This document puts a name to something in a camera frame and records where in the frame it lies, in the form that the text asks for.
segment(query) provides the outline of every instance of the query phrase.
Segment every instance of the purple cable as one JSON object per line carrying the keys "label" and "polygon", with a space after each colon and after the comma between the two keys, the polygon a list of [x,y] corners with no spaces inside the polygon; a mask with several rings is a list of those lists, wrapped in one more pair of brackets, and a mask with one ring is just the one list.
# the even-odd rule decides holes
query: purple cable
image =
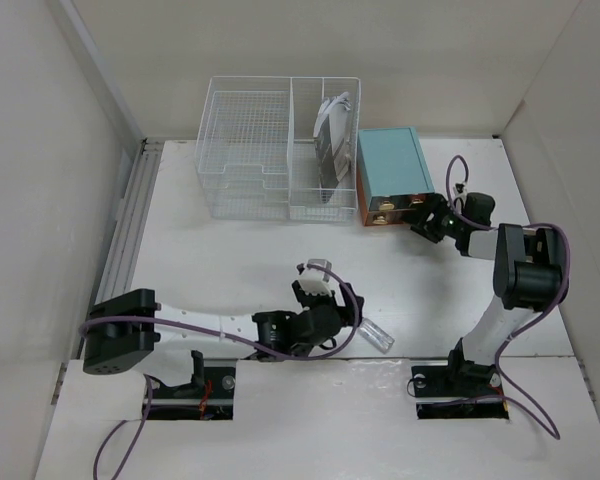
{"label": "purple cable", "polygon": [[[131,440],[129,448],[127,448],[127,451],[124,454],[124,457],[122,457],[122,461],[120,462],[120,465],[118,465],[116,473],[114,473],[113,477],[111,477],[111,480],[116,480],[116,478],[118,478],[118,476],[122,472],[122,469],[124,468],[125,464],[127,463],[127,460],[129,459],[129,455],[131,455],[131,452],[133,451],[133,447],[136,446],[136,442],[140,437],[140,433],[144,428],[144,424],[147,422],[147,418],[149,417],[149,410],[151,410],[151,401],[153,400],[153,389],[151,388],[151,379],[148,375],[144,376],[144,380],[147,384],[147,405],[144,407],[144,411],[142,412],[142,418],[140,419],[140,425],[138,425],[138,430],[136,430],[136,434],[133,436],[133,440]],[[96,453],[96,458],[93,461],[93,480],[98,480],[98,464],[100,463],[100,455],[102,455],[104,447],[107,446],[107,443],[109,443],[109,440],[111,440],[113,434],[116,433],[120,429],[120,427],[122,427],[122,425],[124,425],[127,422],[128,420],[122,420],[115,427],[113,427],[113,430],[109,432],[109,435],[107,435],[107,437],[103,440],[102,444],[100,445],[100,448],[98,448],[98,453]]]}
{"label": "purple cable", "polygon": [[[466,222],[470,226],[472,226],[474,228],[478,228],[480,230],[494,230],[495,229],[494,227],[487,227],[486,225],[480,225],[479,223],[472,222],[468,218],[465,218],[456,208],[455,199],[451,198],[451,169],[453,167],[453,164],[457,160],[460,160],[464,166],[465,182],[469,178],[469,166],[467,165],[467,161],[464,159],[464,157],[462,157],[462,155],[456,155],[455,157],[453,157],[451,159],[451,162],[449,162],[449,166],[447,167],[446,189],[447,189],[447,199],[449,200],[449,206],[451,207],[453,212],[462,221]],[[530,322],[528,322],[525,325],[523,325],[522,327],[520,327],[518,330],[513,332],[511,335],[509,335],[509,338],[507,338],[507,340],[505,340],[502,343],[502,345],[500,345],[500,348],[498,348],[498,350],[496,351],[496,355],[495,355],[495,366],[496,366],[496,370],[498,371],[498,374],[500,375],[500,377],[505,379],[507,382],[509,382],[509,384],[513,388],[518,390],[518,392],[520,392],[527,400],[529,400],[533,404],[533,406],[535,406],[538,409],[538,411],[544,416],[544,418],[549,423],[549,426],[547,426],[547,424],[544,423],[540,419],[540,417],[538,417],[538,415],[533,413],[528,407],[526,407],[525,405],[520,403],[518,400],[508,397],[506,395],[483,395],[483,396],[474,397],[474,398],[463,398],[463,399],[454,400],[451,402],[440,402],[440,403],[436,403],[436,405],[438,405],[438,406],[453,406],[453,405],[463,405],[463,404],[467,404],[467,403],[478,403],[480,400],[493,400],[493,399],[506,400],[507,402],[510,402],[510,403],[516,405],[521,410],[523,410],[525,413],[527,413],[531,418],[533,418],[533,420],[536,421],[536,423],[538,423],[538,425],[540,425],[543,429],[545,429],[547,431],[547,433],[549,435],[551,435],[553,438],[555,438],[556,440],[560,440],[560,432],[558,431],[558,427],[556,426],[556,424],[553,421],[553,419],[551,418],[551,416],[542,407],[542,405],[540,405],[540,403],[531,396],[531,394],[529,394],[524,388],[522,388],[520,385],[518,385],[516,382],[514,382],[511,379],[511,377],[509,377],[509,375],[504,373],[504,371],[502,370],[502,366],[500,365],[500,359],[502,357],[502,354],[506,350],[506,348],[509,346],[511,341],[514,338],[517,338],[520,335],[522,335],[524,332],[526,332],[530,328],[533,328],[534,326],[536,326],[538,323],[540,323],[545,318],[547,318],[549,316],[549,314],[553,311],[553,309],[558,306],[558,304],[561,302],[562,298],[564,298],[567,288],[569,287],[569,275],[571,272],[571,249],[569,247],[569,240],[567,239],[567,235],[564,233],[564,230],[562,230],[562,228],[560,228],[559,226],[554,225],[553,223],[532,223],[530,225],[527,225],[526,228],[551,228],[551,229],[555,230],[556,232],[558,232],[558,235],[560,235],[560,237],[562,237],[562,241],[565,245],[565,266],[564,266],[564,272],[563,272],[563,276],[562,276],[562,282],[560,283],[560,288],[558,289],[558,293],[556,294],[555,298],[551,301],[551,303],[547,306],[547,308],[544,310],[544,312],[542,312],[536,318],[534,318]]]}
{"label": "purple cable", "polygon": [[323,353],[321,355],[315,355],[313,357],[294,357],[292,355],[287,355],[284,353],[276,352],[275,350],[265,347],[264,345],[261,345],[258,342],[254,342],[254,341],[248,340],[244,337],[234,335],[233,333],[222,333],[219,330],[213,330],[211,328],[199,327],[197,325],[187,325],[185,323],[175,322],[173,320],[165,320],[163,318],[149,318],[149,317],[136,317],[136,316],[116,316],[116,317],[95,318],[93,320],[87,320],[86,322],[84,322],[80,326],[79,332],[80,332],[80,335],[82,335],[82,337],[86,338],[87,332],[89,331],[89,329],[91,327],[94,327],[96,325],[101,325],[103,323],[112,323],[112,322],[153,323],[155,325],[164,325],[165,327],[182,328],[183,330],[190,330],[193,332],[203,333],[205,335],[211,335],[214,337],[228,338],[229,340],[244,343],[245,345],[249,345],[250,347],[253,347],[256,350],[260,350],[261,352],[268,353],[269,355],[271,355],[279,360],[295,360],[295,361],[324,360],[326,358],[332,357],[336,353],[341,352],[342,350],[344,350],[347,347],[347,345],[349,345],[351,343],[351,341],[353,340],[353,337],[356,334],[356,331],[358,330],[358,326],[360,325],[360,321],[361,321],[360,308],[358,307],[358,302],[356,300],[356,296],[354,295],[353,291],[351,290],[351,288],[349,288],[349,286],[345,283],[345,281],[342,280],[338,275],[336,275],[331,270],[329,270],[321,265],[308,264],[307,268],[314,269],[314,270],[320,270],[320,271],[326,273],[327,275],[329,275],[331,278],[333,278],[336,282],[338,282],[340,284],[340,286],[342,287],[342,290],[347,294],[347,296],[349,296],[349,298],[351,299],[351,302],[353,303],[353,327],[351,328],[351,333],[349,333],[349,336],[346,338],[346,340],[344,342],[342,342],[342,344],[338,345],[333,350],[330,350],[327,353]]}

